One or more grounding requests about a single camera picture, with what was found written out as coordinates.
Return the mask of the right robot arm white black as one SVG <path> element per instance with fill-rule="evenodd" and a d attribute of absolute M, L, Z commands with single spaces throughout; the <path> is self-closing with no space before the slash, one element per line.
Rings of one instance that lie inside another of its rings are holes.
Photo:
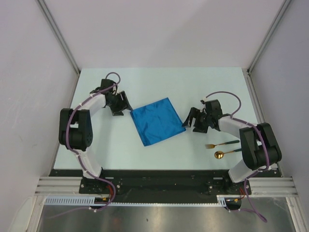
<path fill-rule="evenodd" d="M 269 170 L 271 165 L 281 161 L 281 149 L 270 124 L 255 125 L 224 114 L 218 100 L 202 101 L 202 104 L 203 109 L 190 109 L 183 127 L 193 126 L 193 131 L 199 133 L 207 133 L 212 128 L 240 140 L 242 159 L 228 171 L 229 178 L 223 181 L 226 193 L 234 194 L 239 190 L 240 182 L 254 173 Z"/>

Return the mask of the blue cloth napkin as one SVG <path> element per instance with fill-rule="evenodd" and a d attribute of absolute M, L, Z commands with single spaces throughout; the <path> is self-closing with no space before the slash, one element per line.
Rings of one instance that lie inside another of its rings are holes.
<path fill-rule="evenodd" d="M 130 112 L 144 146 L 154 145 L 186 131 L 169 98 Z"/>

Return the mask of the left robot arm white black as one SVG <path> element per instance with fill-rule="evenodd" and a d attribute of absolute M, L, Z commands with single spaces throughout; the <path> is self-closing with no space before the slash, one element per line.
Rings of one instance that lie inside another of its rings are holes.
<path fill-rule="evenodd" d="M 123 116 L 123 111 L 132 110 L 126 93 L 118 91 L 119 83 L 102 79 L 101 85 L 92 90 L 86 100 L 74 109 L 63 108 L 60 111 L 59 143 L 76 157 L 83 176 L 91 178 L 89 186 L 96 193 L 102 193 L 107 182 L 100 177 L 102 166 L 90 149 L 94 137 L 91 118 L 104 108 L 109 108 L 112 116 Z"/>

